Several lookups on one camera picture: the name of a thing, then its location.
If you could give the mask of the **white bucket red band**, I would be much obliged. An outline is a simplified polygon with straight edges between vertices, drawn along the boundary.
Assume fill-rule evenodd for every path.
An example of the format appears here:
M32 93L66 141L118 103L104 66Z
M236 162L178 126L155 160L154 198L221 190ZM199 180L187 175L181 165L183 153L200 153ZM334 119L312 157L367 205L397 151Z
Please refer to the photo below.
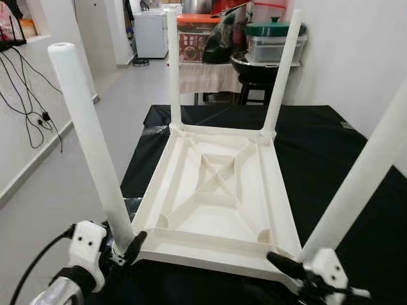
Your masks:
M277 22L284 17L289 0L252 0L252 23Z

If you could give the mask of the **black bag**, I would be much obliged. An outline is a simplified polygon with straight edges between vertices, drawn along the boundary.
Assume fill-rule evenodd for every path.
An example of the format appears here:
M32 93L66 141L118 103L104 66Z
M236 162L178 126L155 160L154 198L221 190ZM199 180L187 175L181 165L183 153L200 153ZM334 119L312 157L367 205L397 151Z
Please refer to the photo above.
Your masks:
M221 21L216 24L204 46L203 64L227 64L233 53L246 50L244 30L250 7L248 3L242 4L221 14Z

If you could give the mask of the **white plastic children table top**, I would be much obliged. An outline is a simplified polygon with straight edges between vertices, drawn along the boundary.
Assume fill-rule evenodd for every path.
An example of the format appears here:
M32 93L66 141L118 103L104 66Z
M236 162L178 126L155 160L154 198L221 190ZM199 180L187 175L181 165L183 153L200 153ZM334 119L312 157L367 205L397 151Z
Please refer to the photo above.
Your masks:
M302 244L275 133L171 125L132 227L139 258L287 283L267 261Z

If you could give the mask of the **beige table cloth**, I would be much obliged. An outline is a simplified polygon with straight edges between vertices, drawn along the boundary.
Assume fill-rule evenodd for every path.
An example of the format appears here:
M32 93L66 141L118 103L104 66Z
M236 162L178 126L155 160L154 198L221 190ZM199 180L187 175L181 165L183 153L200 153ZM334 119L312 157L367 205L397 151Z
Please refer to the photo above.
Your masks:
M231 64L179 64L178 95L187 93L240 93L242 85Z

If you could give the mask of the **green lid clear container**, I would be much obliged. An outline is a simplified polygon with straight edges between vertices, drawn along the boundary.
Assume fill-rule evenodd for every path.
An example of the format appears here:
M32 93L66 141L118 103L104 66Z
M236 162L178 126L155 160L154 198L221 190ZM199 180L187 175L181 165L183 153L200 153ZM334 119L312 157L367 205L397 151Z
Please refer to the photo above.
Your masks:
M287 42L289 25L289 22L248 24L245 29L247 61L251 64L279 64Z

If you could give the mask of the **black tablecloth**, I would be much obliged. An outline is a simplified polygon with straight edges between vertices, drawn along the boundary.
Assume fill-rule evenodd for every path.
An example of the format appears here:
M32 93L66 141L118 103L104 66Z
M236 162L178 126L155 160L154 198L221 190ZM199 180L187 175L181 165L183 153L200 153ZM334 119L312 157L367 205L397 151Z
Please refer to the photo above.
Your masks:
M120 185L126 198L145 194L169 139L169 129L141 137L143 128L169 125L169 120L167 105L152 105L137 126L139 142ZM366 137L343 128L342 120L328 105L285 105L281 110L275 145L300 241L314 230L366 145ZM337 249L353 287L387 299L405 297L401 294L405 287L401 271L406 264L406 204L407 180L392 168ZM101 293L91 296L85 305L101 305L93 302Z

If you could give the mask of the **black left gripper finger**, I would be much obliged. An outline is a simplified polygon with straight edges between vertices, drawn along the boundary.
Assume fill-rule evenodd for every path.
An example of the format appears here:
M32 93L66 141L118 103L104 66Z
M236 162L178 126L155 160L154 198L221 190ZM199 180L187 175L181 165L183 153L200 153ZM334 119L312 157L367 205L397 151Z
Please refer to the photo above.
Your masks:
M127 250L125 251L124 264L133 264L136 261L147 235L148 233L145 231L140 231L139 233L137 233L137 235L135 236L133 241L130 242Z

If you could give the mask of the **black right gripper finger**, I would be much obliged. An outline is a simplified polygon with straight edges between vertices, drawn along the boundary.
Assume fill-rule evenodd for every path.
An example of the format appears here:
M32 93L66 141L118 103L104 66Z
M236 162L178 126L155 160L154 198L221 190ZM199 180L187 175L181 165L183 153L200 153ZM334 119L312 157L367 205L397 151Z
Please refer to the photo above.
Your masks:
M266 254L267 261L273 264L281 273L296 280L305 281L307 273L302 262L294 261L275 252Z

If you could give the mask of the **orange lid storage box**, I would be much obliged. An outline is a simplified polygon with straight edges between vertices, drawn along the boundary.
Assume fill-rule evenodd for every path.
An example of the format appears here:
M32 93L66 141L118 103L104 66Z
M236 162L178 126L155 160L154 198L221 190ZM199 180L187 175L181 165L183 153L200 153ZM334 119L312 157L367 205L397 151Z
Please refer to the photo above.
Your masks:
M218 15L178 15L179 61L181 63L200 63L207 39L220 22L221 17Z

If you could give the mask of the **black wok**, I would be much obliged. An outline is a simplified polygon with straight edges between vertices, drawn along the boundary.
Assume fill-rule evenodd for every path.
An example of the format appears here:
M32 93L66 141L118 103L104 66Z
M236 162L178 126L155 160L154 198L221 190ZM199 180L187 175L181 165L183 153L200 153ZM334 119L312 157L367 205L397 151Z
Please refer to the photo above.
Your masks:
M241 83L273 84L276 79L277 65L254 64L246 59L246 50L241 50L230 55L230 63L238 73Z

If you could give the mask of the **white fridge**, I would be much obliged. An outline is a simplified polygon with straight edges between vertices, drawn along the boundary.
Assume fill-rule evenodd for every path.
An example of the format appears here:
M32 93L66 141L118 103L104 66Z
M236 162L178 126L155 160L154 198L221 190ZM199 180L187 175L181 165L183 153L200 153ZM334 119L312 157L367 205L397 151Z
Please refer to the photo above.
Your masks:
M163 59L168 55L167 12L146 10L134 13L137 58Z

